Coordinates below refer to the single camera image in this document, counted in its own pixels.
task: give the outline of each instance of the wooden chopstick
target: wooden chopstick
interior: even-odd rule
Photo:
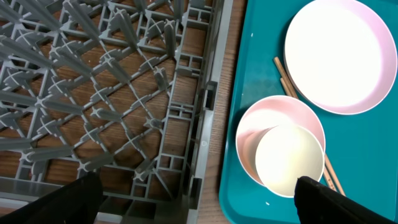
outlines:
[[[332,181],[330,174],[328,172],[328,169],[326,167],[323,169],[323,178],[325,178],[325,181],[328,184],[329,188],[334,190],[335,192],[337,192],[336,187],[333,184],[333,181]]]
[[[336,184],[338,190],[340,191],[340,194],[342,194],[342,195],[345,196],[346,194],[344,193],[344,190],[343,190],[343,188],[341,187],[340,181],[338,181],[338,178],[337,178],[337,175],[336,175],[336,173],[335,173],[335,170],[334,170],[333,167],[331,166],[331,163],[330,163],[330,161],[329,161],[329,158],[328,158],[328,156],[327,156],[326,154],[325,154],[325,164],[326,164],[326,168],[328,168],[328,170],[329,170],[329,172],[330,172],[330,174],[331,174],[331,177],[332,177],[333,180],[335,181],[335,184]]]
[[[282,64],[280,63],[280,60],[278,57],[274,58],[274,62],[276,64],[276,67],[279,70],[279,73],[281,75],[281,77],[284,79],[285,84],[287,89],[290,91],[291,97],[294,97],[296,99],[299,98],[299,96],[297,96],[296,91],[294,90],[293,84],[290,82],[289,77],[286,74],[286,71],[284,69],[284,67],[282,66]]]
[[[274,58],[274,62],[275,62],[276,67],[278,68],[279,73],[280,73],[280,75],[282,77],[282,78],[280,78],[280,82],[281,82],[281,84],[282,84],[282,86],[283,86],[283,88],[284,88],[284,90],[286,92],[286,95],[298,99],[299,97],[297,96],[297,94],[296,94],[296,92],[294,90],[293,84],[290,82],[290,79],[287,76],[287,74],[285,72],[285,69],[283,68],[282,64],[280,63],[279,58],[275,57]],[[329,188],[331,188],[332,190],[337,191],[336,187],[335,187],[335,185],[336,185],[338,190],[340,191],[340,193],[345,196],[345,193],[344,193],[344,190],[343,190],[343,188],[342,188],[342,186],[340,184],[340,181],[338,181],[338,178],[337,178],[337,175],[335,173],[335,170],[331,166],[329,158],[328,158],[328,156],[326,154],[325,154],[325,166],[326,167],[324,168],[323,176],[324,176],[324,178],[326,180],[326,183],[328,184]],[[333,181],[335,182],[335,185],[333,185],[333,181],[330,178],[329,172],[331,174],[331,177],[333,178]]]
[[[287,88],[287,85],[286,85],[286,83],[285,83],[285,80],[284,80],[283,78],[280,78],[280,82],[281,82],[281,84],[282,84],[282,87],[283,87],[284,90],[285,90],[286,95],[292,96],[292,94],[290,93],[290,90]]]

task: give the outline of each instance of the plastic tray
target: plastic tray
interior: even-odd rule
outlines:
[[[308,2],[248,2],[220,187],[221,208],[233,223],[299,223],[292,198],[274,195],[243,171],[234,140],[239,120],[249,106],[263,97],[284,94],[272,59],[275,56],[283,58],[290,21]],[[398,43],[398,2],[361,2],[382,17]],[[397,86],[396,83],[387,98],[373,110],[354,116],[331,114],[304,100],[323,124],[326,153],[347,197],[390,220],[396,216]]]

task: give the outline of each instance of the white plate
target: white plate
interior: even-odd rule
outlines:
[[[397,51],[389,29],[372,9],[355,0],[316,0],[289,26],[285,63],[309,101],[332,113],[357,114],[389,93]]]

